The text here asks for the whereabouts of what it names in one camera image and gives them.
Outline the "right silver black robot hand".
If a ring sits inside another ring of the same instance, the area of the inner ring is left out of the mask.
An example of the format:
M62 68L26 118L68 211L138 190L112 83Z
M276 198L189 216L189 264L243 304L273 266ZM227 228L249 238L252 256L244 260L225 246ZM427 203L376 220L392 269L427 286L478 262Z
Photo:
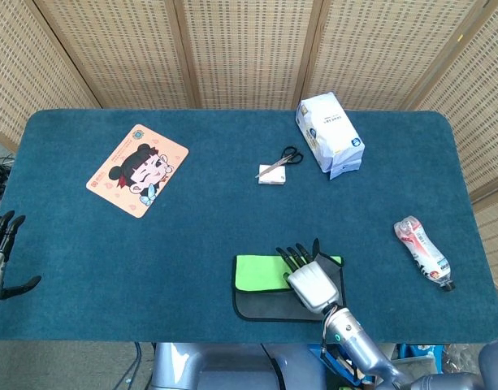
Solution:
M319 263L320 259L333 262L333 258L321 250L318 238L311 251L299 243L294 248L276 247L275 250L288 267L284 280L306 309L314 314L327 314L338 305L339 289Z

